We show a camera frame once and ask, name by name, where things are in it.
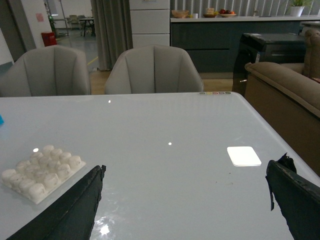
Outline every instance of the silicone bump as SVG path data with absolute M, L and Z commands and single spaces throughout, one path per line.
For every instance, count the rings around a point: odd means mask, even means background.
M 46 175 L 48 174 L 48 170 L 40 169 L 34 172 L 34 179 L 37 183 L 43 183 Z
M 62 150 L 60 148 L 53 149 L 50 152 L 50 156 L 53 160 L 59 160 L 59 156 L 62 154 Z
M 43 156 L 39 159 L 39 165 L 42 169 L 48 168 L 48 163 L 51 161 L 51 158 L 48 156 Z
M 19 161 L 16 165 L 15 165 L 15 169 L 18 171 L 18 173 L 20 174 L 24 174 L 25 173 L 25 168 L 26 166 L 30 165 L 30 161 L 29 160 L 22 160 Z
M 42 183 L 35 183 L 29 188 L 28 193 L 31 199 L 40 200 L 45 197 L 46 189 Z
M 47 174 L 43 179 L 43 183 L 48 190 L 54 188 L 59 183 L 58 175 L 56 173 Z
M 55 147 L 52 145 L 44 146 L 42 149 L 42 153 L 43 153 L 43 155 L 50 157 L 50 153 L 53 149 L 55 149 Z
M 16 174 L 17 171 L 15 169 L 7 169 L 1 173 L 1 179 L 5 185 L 11 187 L 10 178 Z
M 24 179 L 21 173 L 16 173 L 10 177 L 10 183 L 14 190 L 19 190 L 19 183 Z
M 81 163 L 82 161 L 80 156 L 75 155 L 69 159 L 69 165 L 71 169 L 78 169 L 81 166 Z
M 59 160 L 61 164 L 68 164 L 69 159 L 71 158 L 71 153 L 70 152 L 63 152 L 59 156 Z
M 31 154 L 30 156 L 30 163 L 31 164 L 39 164 L 39 159 L 42 158 L 44 155 L 42 152 L 37 151 Z
M 36 184 L 34 179 L 26 178 L 19 183 L 19 189 L 21 193 L 28 194 L 29 188 L 34 184 Z
M 39 165 L 36 165 L 36 164 L 31 164 L 31 165 L 28 165 L 25 170 L 24 170 L 24 173 L 25 175 L 29 178 L 29 179 L 35 179 L 35 172 L 37 170 L 40 170 L 40 166 Z
M 47 168 L 49 170 L 49 173 L 56 173 L 57 168 L 61 165 L 59 160 L 51 160 L 49 161 Z
M 60 166 L 58 166 L 57 168 L 57 174 L 60 180 L 64 180 L 66 179 L 71 173 L 71 168 L 69 166 L 69 164 L 61 164 Z

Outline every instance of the table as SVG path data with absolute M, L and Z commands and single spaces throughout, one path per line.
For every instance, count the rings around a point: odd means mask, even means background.
M 233 92 L 0 98 L 0 114 L 1 172 L 48 144 L 87 163 L 39 205 L 0 184 L 0 239 L 96 165 L 107 170 L 92 240 L 291 240 L 277 204 L 270 211 L 269 160 L 288 152 L 298 173 L 320 186 Z M 261 166 L 234 166 L 230 146 L 253 147 Z
M 87 17 L 87 18 L 81 18 L 79 19 L 79 21 L 84 22 L 84 28 L 83 28 L 83 36 L 86 36 L 86 27 L 87 27 L 87 23 L 89 24 L 88 27 L 91 28 L 91 36 L 95 36 L 96 35 L 96 31 L 95 31 L 95 19 L 93 17 Z

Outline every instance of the gray upholstered chair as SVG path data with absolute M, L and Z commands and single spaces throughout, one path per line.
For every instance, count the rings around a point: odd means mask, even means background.
M 79 21 L 77 15 L 69 15 L 68 24 L 69 24 L 69 27 L 71 28 L 71 30 L 73 29 L 73 27 L 78 28 L 79 23 L 80 23 L 80 21 Z
M 26 52 L 0 78 L 0 97 L 90 94 L 86 54 L 60 45 Z
M 123 52 L 104 86 L 105 94 L 202 92 L 189 54 L 177 47 L 148 45 Z

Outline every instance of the white wardrobe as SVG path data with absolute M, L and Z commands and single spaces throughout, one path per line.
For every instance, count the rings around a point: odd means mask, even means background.
M 133 47 L 170 45 L 170 0 L 129 0 Z

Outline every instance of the sofa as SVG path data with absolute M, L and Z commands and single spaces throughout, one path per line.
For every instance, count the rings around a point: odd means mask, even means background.
M 304 63 L 248 63 L 244 97 L 320 176 L 320 32 L 305 33 Z

